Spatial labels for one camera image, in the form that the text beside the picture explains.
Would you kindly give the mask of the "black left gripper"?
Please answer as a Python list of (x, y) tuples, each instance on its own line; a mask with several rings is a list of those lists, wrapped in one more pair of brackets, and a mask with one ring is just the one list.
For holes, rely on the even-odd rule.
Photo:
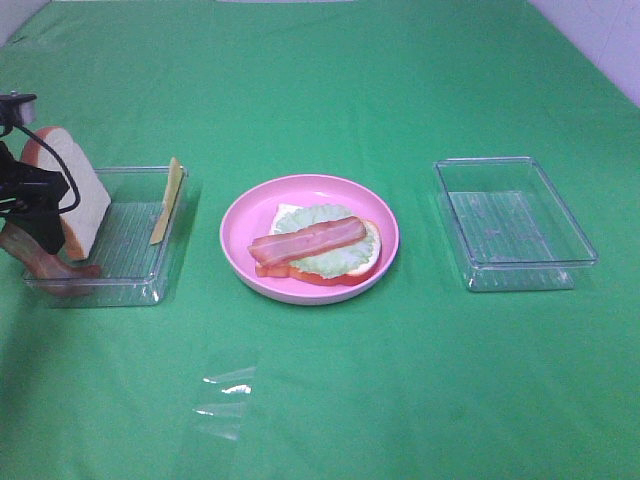
[(20, 162), (1, 143), (1, 215), (18, 216), (17, 225), (48, 254), (65, 243), (58, 213), (69, 189), (61, 172)]

